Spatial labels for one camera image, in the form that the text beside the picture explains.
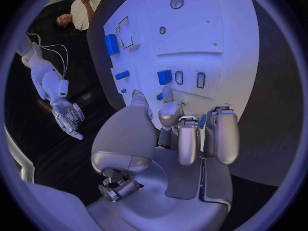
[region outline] wire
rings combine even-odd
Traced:
[[[41,45],[41,37],[40,37],[39,35],[37,35],[36,33],[29,33],[29,32],[27,32],[27,34],[28,34],[29,36],[32,36],[32,35],[37,36],[37,37],[38,37],[38,45],[39,45],[40,47],[42,47],[42,48],[45,49],[45,50],[53,51],[53,52],[57,53],[57,54],[60,56],[60,58],[61,58],[61,60],[62,60],[62,63],[63,63],[63,78],[64,78],[64,76],[65,76],[65,74],[66,74],[66,71],[67,71],[67,67],[68,67],[68,51],[67,51],[66,47],[65,47],[64,45],[47,45],[47,46],[42,46],[42,45]],[[47,47],[51,47],[51,46],[63,46],[63,47],[64,47],[64,49],[65,49],[65,51],[66,51],[66,66],[65,66],[64,60],[63,60],[63,58],[62,58],[62,56],[60,55],[59,52],[57,52],[57,51],[55,51],[55,50],[47,49]]]

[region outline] man's hair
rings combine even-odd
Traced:
[[[57,20],[58,19],[58,17],[53,21],[53,23],[52,23],[52,27],[54,28],[54,30],[60,30],[60,29],[62,29],[62,27],[60,27],[59,25],[58,25],[58,23],[57,23]]]

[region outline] person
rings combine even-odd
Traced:
[[[87,30],[101,0],[76,0],[70,14],[62,14],[53,23],[54,29],[66,28],[73,23],[78,30]]]

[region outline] circular hole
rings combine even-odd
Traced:
[[[170,6],[173,9],[179,9],[183,6],[184,0],[171,0]]]
[[[164,27],[161,27],[161,28],[159,29],[159,32],[160,32],[161,34],[164,34],[164,33],[166,33],[166,28],[164,28]]]

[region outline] white robotic arm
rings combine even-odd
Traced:
[[[76,132],[77,122],[85,117],[78,104],[71,104],[65,99],[68,92],[68,81],[56,70],[51,62],[43,59],[41,47],[25,35],[17,51],[22,62],[31,69],[31,78],[42,99],[50,101],[52,114],[61,129],[67,134],[82,140]]]

